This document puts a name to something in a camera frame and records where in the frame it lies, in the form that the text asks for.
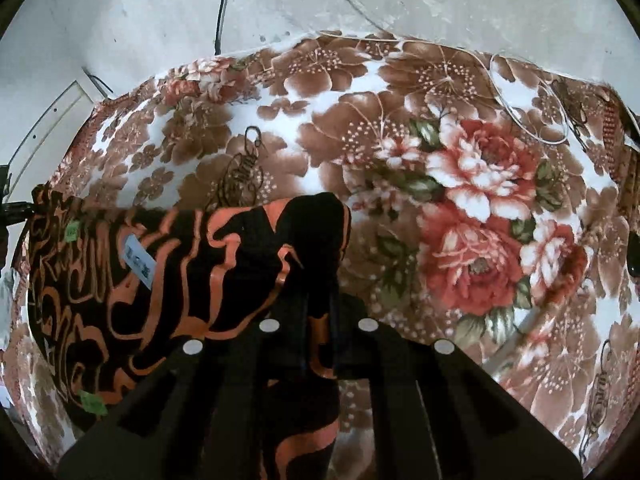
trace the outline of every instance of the patterned fabric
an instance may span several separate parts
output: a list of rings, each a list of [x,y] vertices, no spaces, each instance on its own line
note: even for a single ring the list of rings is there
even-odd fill
[[[332,32],[105,102],[51,184],[102,207],[208,214],[334,193],[353,212],[343,290],[405,338],[455,340],[587,471],[628,406],[638,346],[627,128],[607,86]],[[373,456],[367,385],[341,383],[329,478],[372,478]]]

